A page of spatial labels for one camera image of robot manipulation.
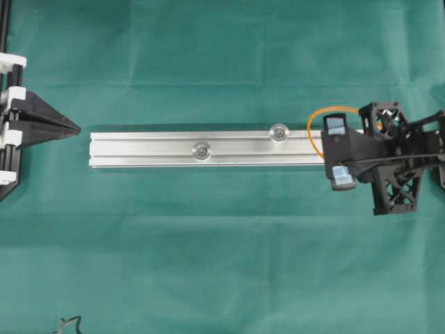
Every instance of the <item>green cloth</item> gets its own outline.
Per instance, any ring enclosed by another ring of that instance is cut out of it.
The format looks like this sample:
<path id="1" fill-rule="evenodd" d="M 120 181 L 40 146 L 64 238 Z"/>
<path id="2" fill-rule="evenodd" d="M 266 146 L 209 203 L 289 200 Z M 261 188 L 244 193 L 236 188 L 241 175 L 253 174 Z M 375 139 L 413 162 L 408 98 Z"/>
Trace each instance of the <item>green cloth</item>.
<path id="1" fill-rule="evenodd" d="M 0 333 L 74 315 L 86 334 L 443 333 L 433 174 L 417 213 L 374 217 L 369 185 L 334 193 L 319 167 L 100 171 L 88 144 L 373 100 L 431 115 L 444 18 L 442 0 L 13 0 L 24 86 L 83 131 L 25 149 L 0 203 Z"/>

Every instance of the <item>cable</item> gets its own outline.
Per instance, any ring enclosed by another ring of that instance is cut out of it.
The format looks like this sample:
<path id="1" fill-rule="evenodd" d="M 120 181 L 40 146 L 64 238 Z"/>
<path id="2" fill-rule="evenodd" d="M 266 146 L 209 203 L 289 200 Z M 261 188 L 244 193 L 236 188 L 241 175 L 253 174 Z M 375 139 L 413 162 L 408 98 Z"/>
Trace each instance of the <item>cable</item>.
<path id="1" fill-rule="evenodd" d="M 318 115 L 322 114 L 322 113 L 332 113 L 332 112 L 347 112 L 347 113 L 355 113 L 358 115 L 359 113 L 359 109 L 356 108 L 351 108 L 350 106 L 328 106 L 326 108 L 322 108 L 319 109 L 315 112 L 313 112 L 310 116 L 309 119 L 307 120 L 307 135 L 309 136 L 309 141 L 312 144 L 312 147 L 315 149 L 315 151 L 317 152 L 317 154 L 324 159 L 325 156 L 323 155 L 323 153 L 318 149 L 318 147 L 315 145 L 314 143 L 314 139 L 312 138 L 311 135 L 311 124 L 312 124 L 312 120 L 317 117 Z"/>

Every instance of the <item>aluminum rail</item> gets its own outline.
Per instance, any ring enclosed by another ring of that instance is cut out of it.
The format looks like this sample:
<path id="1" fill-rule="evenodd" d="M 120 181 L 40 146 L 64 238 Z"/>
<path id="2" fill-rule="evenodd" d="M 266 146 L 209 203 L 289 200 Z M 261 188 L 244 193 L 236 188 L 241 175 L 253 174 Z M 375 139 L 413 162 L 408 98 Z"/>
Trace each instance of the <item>aluminum rail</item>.
<path id="1" fill-rule="evenodd" d="M 320 131 L 311 133 L 321 148 Z M 322 164 L 307 132 L 283 124 L 269 131 L 100 132 L 90 142 L 93 168 Z"/>

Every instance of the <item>black wire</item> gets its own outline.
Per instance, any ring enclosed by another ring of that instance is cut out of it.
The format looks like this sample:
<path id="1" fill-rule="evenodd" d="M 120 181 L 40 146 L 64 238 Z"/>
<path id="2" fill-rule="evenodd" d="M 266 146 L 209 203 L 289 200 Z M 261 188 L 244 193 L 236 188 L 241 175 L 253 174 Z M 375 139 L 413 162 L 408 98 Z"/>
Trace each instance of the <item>black wire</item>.
<path id="1" fill-rule="evenodd" d="M 67 320 L 67 324 L 70 323 L 71 321 L 74 321 L 74 320 L 77 320 L 77 321 L 76 321 L 76 333 L 77 333 L 77 334 L 82 334 L 81 329 L 79 328 L 80 325 L 81 325 L 82 317 L 81 317 L 80 315 L 78 315 L 78 316 L 76 316 L 76 317 L 73 317 L 73 318 L 71 318 L 71 319 L 68 319 L 68 320 Z"/>

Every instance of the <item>black bracket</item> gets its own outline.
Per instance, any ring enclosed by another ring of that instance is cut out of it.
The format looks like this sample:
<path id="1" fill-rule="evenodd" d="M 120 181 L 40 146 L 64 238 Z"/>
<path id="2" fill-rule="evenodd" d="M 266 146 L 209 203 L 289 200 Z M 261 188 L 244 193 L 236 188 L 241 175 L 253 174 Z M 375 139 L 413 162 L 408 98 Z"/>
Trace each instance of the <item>black bracket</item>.
<path id="1" fill-rule="evenodd" d="M 343 113 L 323 119 L 325 170 L 334 190 L 371 183 L 378 215 L 416 211 L 426 168 L 439 168 L 445 188 L 445 111 L 408 122 L 398 102 L 374 102 L 359 114 L 363 133 L 349 128 Z"/>

